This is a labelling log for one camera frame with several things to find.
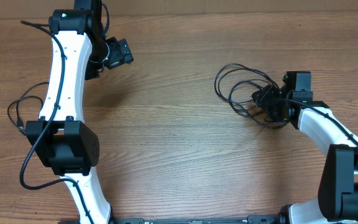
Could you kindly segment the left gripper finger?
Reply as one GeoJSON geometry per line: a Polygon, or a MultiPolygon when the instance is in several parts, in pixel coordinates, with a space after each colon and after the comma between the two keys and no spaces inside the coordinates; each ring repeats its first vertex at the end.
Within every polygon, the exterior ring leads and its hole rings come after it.
{"type": "Polygon", "coordinates": [[[122,55],[122,59],[121,59],[121,63],[127,63],[130,64],[134,61],[132,52],[130,50],[129,44],[127,43],[126,39],[122,39],[119,41],[119,46],[120,46],[120,50],[121,50],[121,55],[122,55]]]}
{"type": "Polygon", "coordinates": [[[99,78],[99,71],[101,70],[101,63],[88,61],[85,71],[85,80],[99,78]]]}

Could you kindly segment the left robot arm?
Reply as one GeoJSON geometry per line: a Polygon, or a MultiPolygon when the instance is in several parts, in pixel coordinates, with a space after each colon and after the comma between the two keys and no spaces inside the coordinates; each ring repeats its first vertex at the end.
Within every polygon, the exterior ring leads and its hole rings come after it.
{"type": "Polygon", "coordinates": [[[27,122],[25,135],[30,155],[68,187],[80,223],[116,221],[96,171],[99,139],[83,115],[85,81],[134,59],[125,39],[107,38],[107,13],[101,0],[76,1],[73,9],[57,9],[47,24],[36,25],[51,37],[52,66],[39,117],[27,122]]]}

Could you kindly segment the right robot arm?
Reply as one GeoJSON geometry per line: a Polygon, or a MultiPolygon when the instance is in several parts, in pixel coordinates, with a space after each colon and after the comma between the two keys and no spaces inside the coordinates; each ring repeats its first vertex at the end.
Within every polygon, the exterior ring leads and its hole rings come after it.
{"type": "Polygon", "coordinates": [[[308,136],[326,160],[318,196],[289,205],[282,223],[358,223],[358,137],[327,104],[313,100],[310,72],[289,71],[283,82],[257,90],[253,101],[274,122],[289,122],[308,136]]]}

